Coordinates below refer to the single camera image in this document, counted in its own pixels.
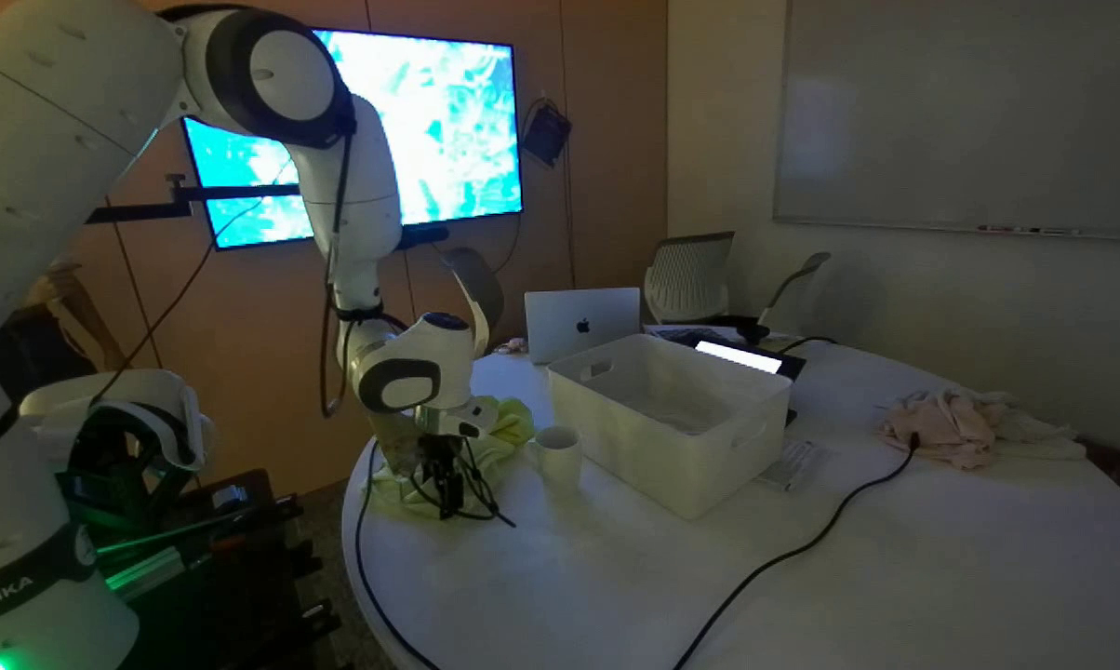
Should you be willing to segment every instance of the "white wall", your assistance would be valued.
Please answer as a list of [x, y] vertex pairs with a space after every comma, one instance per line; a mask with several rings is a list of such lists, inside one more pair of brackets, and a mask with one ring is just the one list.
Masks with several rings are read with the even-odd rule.
[[1120, 446], [1120, 242], [771, 222], [782, 26], [784, 0], [668, 0], [668, 234], [738, 232], [749, 304], [831, 249], [818, 331]]

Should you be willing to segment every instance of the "plastic container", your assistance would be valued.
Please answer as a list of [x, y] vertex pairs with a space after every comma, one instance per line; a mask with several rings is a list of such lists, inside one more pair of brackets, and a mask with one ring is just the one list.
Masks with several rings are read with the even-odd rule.
[[558, 356], [547, 386], [591, 461], [679, 518], [717, 506], [784, 443], [790, 378], [647, 334]]

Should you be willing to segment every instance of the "monitor screen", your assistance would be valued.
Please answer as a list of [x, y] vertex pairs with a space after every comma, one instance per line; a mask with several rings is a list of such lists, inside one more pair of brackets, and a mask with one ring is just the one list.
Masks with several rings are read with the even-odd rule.
[[[517, 78], [511, 46], [315, 28], [343, 80], [388, 125], [403, 227], [522, 213]], [[297, 182], [278, 140], [184, 118], [202, 187]], [[301, 197], [217, 197], [217, 245], [307, 239]]]

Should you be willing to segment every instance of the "whiteboard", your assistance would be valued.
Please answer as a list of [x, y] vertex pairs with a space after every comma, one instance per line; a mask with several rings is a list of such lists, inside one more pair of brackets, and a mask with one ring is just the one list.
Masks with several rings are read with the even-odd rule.
[[1120, 0], [790, 0], [782, 222], [1120, 239]]

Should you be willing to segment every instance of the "pink cloth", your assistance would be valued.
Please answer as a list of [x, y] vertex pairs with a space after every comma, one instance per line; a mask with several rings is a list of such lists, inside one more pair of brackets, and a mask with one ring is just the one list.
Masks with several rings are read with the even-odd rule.
[[981, 469], [996, 453], [992, 423], [981, 415], [978, 401], [958, 392], [909, 394], [890, 415], [885, 437], [898, 446], [920, 438], [920, 453], [957, 469]]

